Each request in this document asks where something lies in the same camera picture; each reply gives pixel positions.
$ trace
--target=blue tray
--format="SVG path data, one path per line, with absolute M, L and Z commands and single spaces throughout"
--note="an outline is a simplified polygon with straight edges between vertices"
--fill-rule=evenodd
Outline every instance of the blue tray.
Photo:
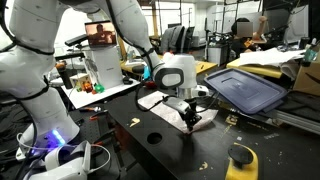
M 205 82 L 245 114 L 255 114 L 279 105 L 287 91 L 259 76 L 238 69 L 225 69 L 206 77 Z

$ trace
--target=papers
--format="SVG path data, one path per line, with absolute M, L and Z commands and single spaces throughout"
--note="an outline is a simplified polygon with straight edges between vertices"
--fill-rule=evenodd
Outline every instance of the papers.
M 280 52 L 276 48 L 267 51 L 258 51 L 250 53 L 241 53 L 239 59 L 239 66 L 246 64 L 260 64 L 260 65 L 273 65 L 279 66 L 291 59 L 303 57 L 300 55 L 306 50 Z

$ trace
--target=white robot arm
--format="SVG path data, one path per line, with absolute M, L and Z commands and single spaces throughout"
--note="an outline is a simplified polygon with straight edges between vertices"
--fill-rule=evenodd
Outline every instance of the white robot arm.
M 199 120 L 194 98 L 208 95 L 208 89 L 197 86 L 195 61 L 191 55 L 176 55 L 167 63 L 158 58 L 136 0 L 15 0 L 9 27 L 16 46 L 0 53 L 0 90 L 14 95 L 35 122 L 19 137 L 19 142 L 38 148 L 55 148 L 70 142 L 79 132 L 58 92 L 49 88 L 43 79 L 54 66 L 54 40 L 62 14 L 69 7 L 87 14 L 104 11 L 111 18 L 122 39 L 138 49 L 158 87 L 177 89 L 177 98 L 166 104 L 180 112 L 191 130 Z M 20 147 L 18 159 L 29 150 Z

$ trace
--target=person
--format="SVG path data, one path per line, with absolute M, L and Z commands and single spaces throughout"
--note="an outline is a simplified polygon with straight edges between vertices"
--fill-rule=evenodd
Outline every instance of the person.
M 251 39 L 253 40 L 261 40 L 261 35 L 263 34 L 265 22 L 267 21 L 267 17 L 261 16 L 259 17 L 259 28 L 256 32 L 253 33 L 252 38 L 248 37 L 239 37 L 237 32 L 237 23 L 238 22 L 250 22 L 247 18 L 239 18 L 234 22 L 231 26 L 231 31 L 233 34 L 233 42 L 231 45 L 231 49 L 236 53 L 236 58 L 240 57 L 241 53 L 252 52 L 256 50 L 256 46 L 251 43 Z
M 106 45 L 116 43 L 116 35 L 113 31 L 105 31 L 102 24 L 98 24 L 97 32 L 89 35 L 89 43 L 92 45 Z

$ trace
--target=crumpled paper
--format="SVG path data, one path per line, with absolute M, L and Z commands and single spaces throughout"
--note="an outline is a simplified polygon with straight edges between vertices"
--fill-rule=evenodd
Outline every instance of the crumpled paper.
M 145 96 L 139 99 L 138 102 L 141 106 L 144 106 L 145 108 L 150 108 L 157 101 L 161 100 L 163 96 L 167 96 L 167 94 L 164 94 L 160 91 L 156 91 L 148 96 Z M 203 109 L 204 108 L 202 107 L 197 107 L 197 111 L 200 111 Z M 186 123 L 182 120 L 178 111 L 164 105 L 163 103 L 160 103 L 158 106 L 151 109 L 151 112 L 158 115 L 159 117 L 161 117 L 162 119 L 170 123 L 172 126 L 182 131 L 183 133 L 190 133 Z M 205 112 L 199 113 L 202 119 L 197 124 L 194 125 L 193 130 L 191 132 L 197 131 L 202 127 L 208 125 L 216 117 L 217 113 L 218 113 L 218 110 L 212 110 L 212 109 L 208 109 Z

